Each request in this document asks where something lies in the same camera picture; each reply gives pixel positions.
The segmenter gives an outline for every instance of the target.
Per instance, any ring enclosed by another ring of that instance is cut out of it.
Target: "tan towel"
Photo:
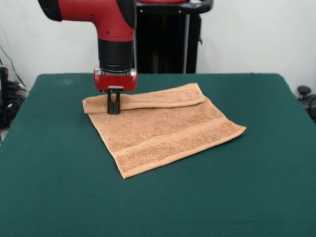
[[[121,113],[107,114],[107,96],[86,98],[83,109],[113,156],[122,177],[167,165],[240,136],[196,83],[121,95]]]

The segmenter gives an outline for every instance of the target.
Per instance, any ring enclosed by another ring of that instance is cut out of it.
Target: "black cable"
[[[10,60],[11,65],[12,65],[12,69],[13,69],[13,71],[14,71],[14,74],[15,74],[16,77],[19,79],[19,81],[22,83],[22,85],[26,88],[24,82],[22,81],[22,79],[19,77],[19,75],[18,75],[18,74],[16,73],[16,71],[15,71],[15,68],[14,68],[14,64],[13,64],[12,59],[11,59],[11,58],[9,57],[9,55],[5,52],[5,50],[2,48],[1,45],[0,45],[0,49],[1,49],[1,51],[4,53],[4,55]]]

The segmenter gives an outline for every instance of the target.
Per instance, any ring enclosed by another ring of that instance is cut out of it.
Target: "table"
[[[284,79],[140,75],[135,93],[191,82],[247,131],[123,180],[83,114],[92,74],[39,76],[0,148],[0,236],[316,236],[316,127]]]

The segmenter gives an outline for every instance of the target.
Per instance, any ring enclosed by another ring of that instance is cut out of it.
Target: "black equipment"
[[[138,73],[196,73],[200,14],[212,8],[213,0],[138,0]]]

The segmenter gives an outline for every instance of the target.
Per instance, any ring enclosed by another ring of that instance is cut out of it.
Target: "white wall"
[[[316,90],[315,12],[314,0],[215,0],[198,73],[280,73],[293,90]],[[29,87],[43,73],[92,72],[96,37],[90,23],[50,21],[37,0],[0,0],[0,44]]]

